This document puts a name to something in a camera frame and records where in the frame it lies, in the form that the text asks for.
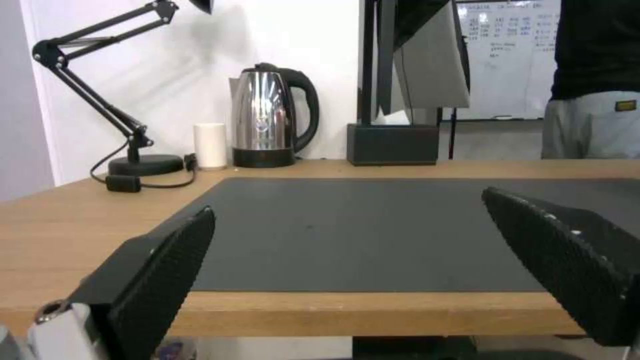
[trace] white cup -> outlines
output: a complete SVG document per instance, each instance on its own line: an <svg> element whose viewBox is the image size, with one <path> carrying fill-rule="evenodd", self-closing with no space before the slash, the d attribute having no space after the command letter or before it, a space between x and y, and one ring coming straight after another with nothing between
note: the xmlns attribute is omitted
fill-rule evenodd
<svg viewBox="0 0 640 360"><path fill-rule="evenodd" d="M193 141L200 169L218 170L227 167L227 129L224 124L195 124Z"/></svg>

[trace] floor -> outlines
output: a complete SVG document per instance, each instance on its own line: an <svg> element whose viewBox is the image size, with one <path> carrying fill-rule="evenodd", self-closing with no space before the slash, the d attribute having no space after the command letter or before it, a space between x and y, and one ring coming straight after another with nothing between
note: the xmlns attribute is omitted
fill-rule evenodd
<svg viewBox="0 0 640 360"><path fill-rule="evenodd" d="M456 160L537 160L541 149L540 121L460 123ZM443 124L440 156L446 161L449 125ZM585 360L621 359L623 349L606 349L591 340L561 340L551 336L478 337L481 350L552 349ZM284 360L335 359L351 355L350 338L216 338L201 339L199 359Z"/></svg>

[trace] gray mat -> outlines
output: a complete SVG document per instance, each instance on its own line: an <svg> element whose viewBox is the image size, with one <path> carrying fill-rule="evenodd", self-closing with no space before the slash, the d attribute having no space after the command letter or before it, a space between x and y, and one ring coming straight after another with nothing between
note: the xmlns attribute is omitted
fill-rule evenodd
<svg viewBox="0 0 640 360"><path fill-rule="evenodd" d="M592 209L640 235L635 180L236 178L172 219L206 204L218 218L194 290L542 290L487 214L487 186Z"/></svg>

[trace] gray pants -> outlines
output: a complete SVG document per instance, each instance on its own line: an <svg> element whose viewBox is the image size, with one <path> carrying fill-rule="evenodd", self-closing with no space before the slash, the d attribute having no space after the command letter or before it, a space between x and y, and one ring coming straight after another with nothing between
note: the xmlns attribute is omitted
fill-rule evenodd
<svg viewBox="0 0 640 360"><path fill-rule="evenodd" d="M640 92L550 101L542 138L543 159L638 159Z"/></svg>

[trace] metal bolt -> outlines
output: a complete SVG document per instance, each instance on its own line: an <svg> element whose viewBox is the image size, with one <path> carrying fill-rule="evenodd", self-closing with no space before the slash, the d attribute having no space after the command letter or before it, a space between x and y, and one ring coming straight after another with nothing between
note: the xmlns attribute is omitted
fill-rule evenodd
<svg viewBox="0 0 640 360"><path fill-rule="evenodd" d="M35 316L35 323L40 325L41 323L51 321L70 308L71 304L69 304L66 300L56 300L54 302L50 302L47 305L41 307L40 310L38 310L38 313L36 313Z"/></svg>

